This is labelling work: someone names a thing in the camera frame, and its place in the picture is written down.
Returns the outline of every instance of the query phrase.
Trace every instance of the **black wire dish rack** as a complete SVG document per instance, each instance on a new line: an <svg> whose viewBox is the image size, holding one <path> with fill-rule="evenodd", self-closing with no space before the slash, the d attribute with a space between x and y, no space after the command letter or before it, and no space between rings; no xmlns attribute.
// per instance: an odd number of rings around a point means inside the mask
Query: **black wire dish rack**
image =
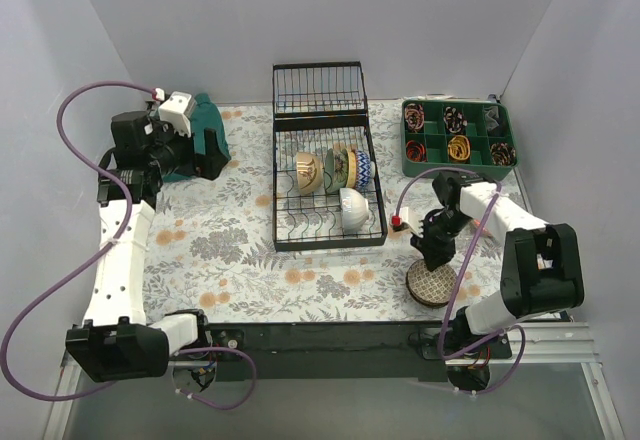
<svg viewBox="0 0 640 440"><path fill-rule="evenodd" d="M384 202L376 168L360 193L369 219L356 233L344 233L339 193L324 187L300 195L296 153L317 155L329 148L358 149L375 163L369 110L360 62L304 63L273 67L273 243L276 251L383 245Z"/></svg>

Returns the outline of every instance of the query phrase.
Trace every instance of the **wire grid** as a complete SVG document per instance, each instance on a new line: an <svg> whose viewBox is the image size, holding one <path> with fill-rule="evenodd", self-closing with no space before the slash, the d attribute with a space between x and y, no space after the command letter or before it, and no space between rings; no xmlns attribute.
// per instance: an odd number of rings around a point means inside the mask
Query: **wire grid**
<svg viewBox="0 0 640 440"><path fill-rule="evenodd" d="M329 148L357 149L369 155L364 127L338 127L276 132L276 241L381 238L378 195L373 178L360 193L369 202L369 219L358 232L342 230L339 192L327 194L322 185L309 195L300 195L296 176L296 153L315 154L324 164Z"/></svg>
<svg viewBox="0 0 640 440"><path fill-rule="evenodd" d="M274 114L339 112L366 108L359 63L274 66Z"/></svg>

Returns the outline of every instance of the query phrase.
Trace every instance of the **robotic arm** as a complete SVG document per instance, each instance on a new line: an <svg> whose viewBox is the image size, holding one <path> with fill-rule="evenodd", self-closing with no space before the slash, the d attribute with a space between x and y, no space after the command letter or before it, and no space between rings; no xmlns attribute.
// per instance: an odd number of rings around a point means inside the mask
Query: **robotic arm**
<svg viewBox="0 0 640 440"><path fill-rule="evenodd" d="M472 218L484 216L496 191L487 177L467 173L440 173L432 185L443 208L420 221L404 207L392 219L394 229L411 229L411 245L422 253L429 271L453 259L455 238ZM500 197L485 228L504 245L500 291L457 312L448 348L464 347L482 335L584 300L577 237L569 225L550 225Z"/></svg>
<svg viewBox="0 0 640 440"><path fill-rule="evenodd" d="M95 382L162 376L169 356L186 345L209 346L202 310L184 310L147 326L142 285L147 237L155 215L156 195L163 178L184 176L217 178L228 162L219 149L223 132L204 128L205 151L196 151L196 132L189 116L195 99L175 92L157 112L127 112L112 118L115 147L107 152L117 168L110 170L133 197L133 212L124 234L100 259L96 281L83 325L67 331L66 348ZM120 188L111 180L98 181L101 244L114 242L126 210Z"/></svg>

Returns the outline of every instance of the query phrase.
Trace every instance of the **floral tablecloth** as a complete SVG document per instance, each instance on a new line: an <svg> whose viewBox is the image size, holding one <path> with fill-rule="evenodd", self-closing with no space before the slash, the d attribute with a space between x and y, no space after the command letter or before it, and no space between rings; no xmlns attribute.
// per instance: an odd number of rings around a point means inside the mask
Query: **floral tablecloth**
<svg viewBox="0 0 640 440"><path fill-rule="evenodd" d="M409 179L401 170L400 101L369 106L385 209L395 207ZM162 188L149 236L143 287L148 321L183 308L202 308L210 322L440 320L444 308L416 303L405 287L421 258L408 233L384 246L276 253L272 235L271 106L220 108L232 160L210 182L191 179ZM522 205L515 175L503 191ZM430 182L418 182L405 204L419 214L439 206ZM457 242L462 261L473 227ZM499 287L501 248L481 238L457 308Z"/></svg>

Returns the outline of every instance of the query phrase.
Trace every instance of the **green tray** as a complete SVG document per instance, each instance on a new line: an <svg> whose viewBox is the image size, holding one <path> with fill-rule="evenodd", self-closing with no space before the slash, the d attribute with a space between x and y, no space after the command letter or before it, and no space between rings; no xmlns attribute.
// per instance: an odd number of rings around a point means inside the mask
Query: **green tray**
<svg viewBox="0 0 640 440"><path fill-rule="evenodd" d="M422 105L424 109L424 127L418 133L410 132L404 121L404 109L408 103L417 103ZM447 153L447 145L449 140L454 137L446 132L444 125L444 109L445 107L455 107L461 109L467 119L466 136L471 144L471 157L469 163L453 163L449 162ZM491 107L498 107L498 115L504 120L506 129L504 136L493 137L487 134L484 114ZM461 100L405 100L402 103L402 118L400 128L402 129L402 172L407 177L416 177L425 170L435 167L459 167L472 170L478 173L489 175L495 180L502 180L511 170L518 164L518 147L511 122L509 121L509 112L507 109L494 102L470 102ZM409 140L424 145L427 149L426 162L413 162L407 158L406 145ZM508 167L497 166L493 164L491 158L490 146L494 143L506 142L516 149L516 163Z"/></svg>

